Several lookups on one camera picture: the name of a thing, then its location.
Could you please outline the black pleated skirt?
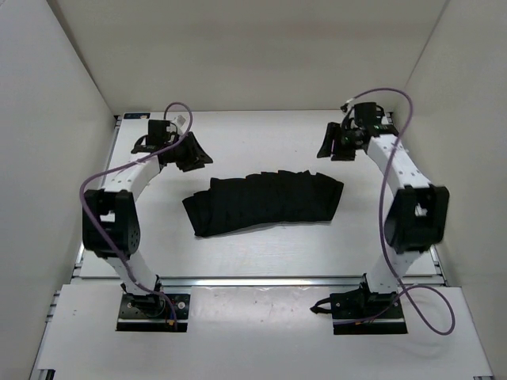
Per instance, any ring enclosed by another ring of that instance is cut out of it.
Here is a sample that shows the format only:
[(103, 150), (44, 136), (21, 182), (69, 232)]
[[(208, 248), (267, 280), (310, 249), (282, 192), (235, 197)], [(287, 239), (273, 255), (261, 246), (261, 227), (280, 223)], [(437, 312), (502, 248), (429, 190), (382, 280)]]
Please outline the black pleated skirt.
[(197, 237), (263, 224), (329, 222), (344, 184), (322, 173), (261, 172), (210, 180), (210, 188), (182, 201)]

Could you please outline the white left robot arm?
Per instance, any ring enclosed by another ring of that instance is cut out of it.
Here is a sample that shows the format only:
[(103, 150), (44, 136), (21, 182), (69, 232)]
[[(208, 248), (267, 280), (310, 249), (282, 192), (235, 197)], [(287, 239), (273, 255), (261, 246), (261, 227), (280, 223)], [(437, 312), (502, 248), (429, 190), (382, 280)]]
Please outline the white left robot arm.
[(98, 190), (82, 193), (82, 240), (86, 250), (106, 261), (123, 281), (124, 292), (138, 297), (146, 314), (163, 311), (166, 296), (159, 276), (139, 251), (141, 230), (136, 201), (151, 180), (170, 164), (182, 172), (213, 163), (183, 116), (149, 120), (147, 134), (132, 147), (127, 163), (110, 169), (112, 177)]

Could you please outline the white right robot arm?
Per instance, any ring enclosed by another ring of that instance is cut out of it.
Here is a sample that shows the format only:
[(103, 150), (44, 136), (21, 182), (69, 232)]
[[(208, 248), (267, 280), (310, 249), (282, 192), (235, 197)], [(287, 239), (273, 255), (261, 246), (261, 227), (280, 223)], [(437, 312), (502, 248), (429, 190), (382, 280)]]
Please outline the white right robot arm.
[(442, 241), (450, 194), (415, 165), (381, 106), (346, 103), (341, 110), (345, 116), (339, 123), (328, 123), (318, 158), (347, 162), (364, 151), (383, 174), (381, 190), (393, 196), (388, 211), (379, 213), (383, 254), (365, 275), (368, 289), (355, 297), (358, 313), (373, 317), (383, 308), (382, 295), (395, 293), (399, 278)]

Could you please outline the left corner label sticker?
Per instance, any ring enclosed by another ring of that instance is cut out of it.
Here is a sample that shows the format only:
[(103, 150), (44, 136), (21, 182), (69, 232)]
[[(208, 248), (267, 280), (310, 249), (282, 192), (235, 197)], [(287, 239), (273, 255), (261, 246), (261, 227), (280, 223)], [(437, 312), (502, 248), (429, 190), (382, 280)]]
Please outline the left corner label sticker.
[(124, 120), (145, 120), (149, 119), (151, 114), (149, 112), (126, 112), (123, 116)]

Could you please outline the aluminium table rail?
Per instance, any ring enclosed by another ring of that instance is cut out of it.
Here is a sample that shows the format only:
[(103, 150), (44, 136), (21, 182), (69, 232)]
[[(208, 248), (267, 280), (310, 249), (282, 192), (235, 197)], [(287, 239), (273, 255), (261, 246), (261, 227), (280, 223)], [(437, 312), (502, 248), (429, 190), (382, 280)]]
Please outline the aluminium table rail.
[[(166, 277), (164, 287), (353, 287), (359, 285), (360, 276), (352, 277)], [(442, 275), (409, 276), (405, 285), (424, 284), (444, 286)], [(74, 276), (71, 284), (119, 285), (117, 278)]]

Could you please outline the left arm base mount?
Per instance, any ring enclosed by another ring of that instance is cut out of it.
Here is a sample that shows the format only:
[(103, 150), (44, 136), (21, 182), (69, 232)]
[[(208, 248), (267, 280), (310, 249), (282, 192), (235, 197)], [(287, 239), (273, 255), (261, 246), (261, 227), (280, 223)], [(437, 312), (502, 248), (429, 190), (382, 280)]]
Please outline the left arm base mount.
[(116, 330), (119, 332), (186, 333), (191, 294), (166, 294), (172, 302), (176, 317), (164, 299), (148, 296), (147, 299), (123, 294)]

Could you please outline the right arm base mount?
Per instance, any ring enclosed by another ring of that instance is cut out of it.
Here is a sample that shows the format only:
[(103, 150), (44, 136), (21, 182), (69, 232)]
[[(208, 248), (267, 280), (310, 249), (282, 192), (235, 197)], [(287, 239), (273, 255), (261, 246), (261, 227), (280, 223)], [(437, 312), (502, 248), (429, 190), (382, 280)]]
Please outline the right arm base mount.
[(408, 333), (396, 292), (373, 294), (365, 289), (331, 293), (310, 311), (332, 317), (335, 336), (403, 335)]

